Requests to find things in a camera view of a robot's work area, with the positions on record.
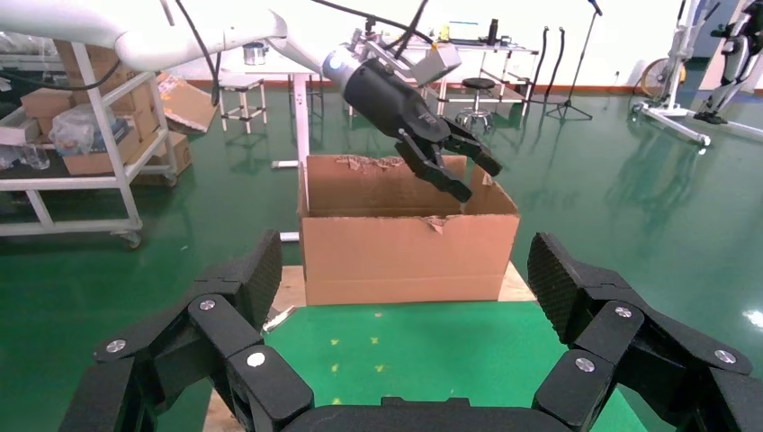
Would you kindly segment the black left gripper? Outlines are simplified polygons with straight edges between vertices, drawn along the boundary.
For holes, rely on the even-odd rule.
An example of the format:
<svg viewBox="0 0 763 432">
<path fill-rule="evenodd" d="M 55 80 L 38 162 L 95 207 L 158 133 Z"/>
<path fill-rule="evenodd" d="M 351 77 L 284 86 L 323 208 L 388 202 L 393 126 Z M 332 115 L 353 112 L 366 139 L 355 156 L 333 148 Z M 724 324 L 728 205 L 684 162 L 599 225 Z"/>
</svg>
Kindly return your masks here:
<svg viewBox="0 0 763 432">
<path fill-rule="evenodd" d="M 423 97 L 377 59 L 361 63 L 346 81 L 344 98 L 382 134 L 398 140 L 395 149 L 413 174 L 460 203 L 471 189 L 445 167 L 442 146 L 470 158 L 490 176 L 503 165 L 468 129 L 435 115 Z"/>
</svg>

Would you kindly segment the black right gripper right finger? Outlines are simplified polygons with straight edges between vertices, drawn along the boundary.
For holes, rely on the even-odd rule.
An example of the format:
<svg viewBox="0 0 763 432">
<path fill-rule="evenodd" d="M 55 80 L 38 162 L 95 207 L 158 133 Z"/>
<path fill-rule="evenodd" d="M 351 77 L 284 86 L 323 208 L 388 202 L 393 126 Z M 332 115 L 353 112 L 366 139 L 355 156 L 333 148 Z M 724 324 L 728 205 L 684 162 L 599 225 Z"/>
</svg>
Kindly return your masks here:
<svg viewBox="0 0 763 432">
<path fill-rule="evenodd" d="M 759 431 L 762 383 L 738 350 L 653 309 L 617 272 L 535 234 L 528 286 L 567 347 L 533 408 L 590 430 L 617 386 L 677 431 Z"/>
</svg>

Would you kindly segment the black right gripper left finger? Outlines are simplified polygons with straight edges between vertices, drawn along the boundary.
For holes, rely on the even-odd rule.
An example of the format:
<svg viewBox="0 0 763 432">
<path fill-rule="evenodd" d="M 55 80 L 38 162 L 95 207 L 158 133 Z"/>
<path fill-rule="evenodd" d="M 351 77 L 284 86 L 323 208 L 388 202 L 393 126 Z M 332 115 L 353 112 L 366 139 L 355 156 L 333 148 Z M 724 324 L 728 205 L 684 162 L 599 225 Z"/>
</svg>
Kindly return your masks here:
<svg viewBox="0 0 763 432">
<path fill-rule="evenodd" d="M 184 390 L 206 380 L 247 431 L 281 431 L 314 394 L 264 340 L 282 280 L 268 230 L 242 257 L 207 267 L 180 301 L 101 342 L 63 431 L 154 431 Z"/>
</svg>

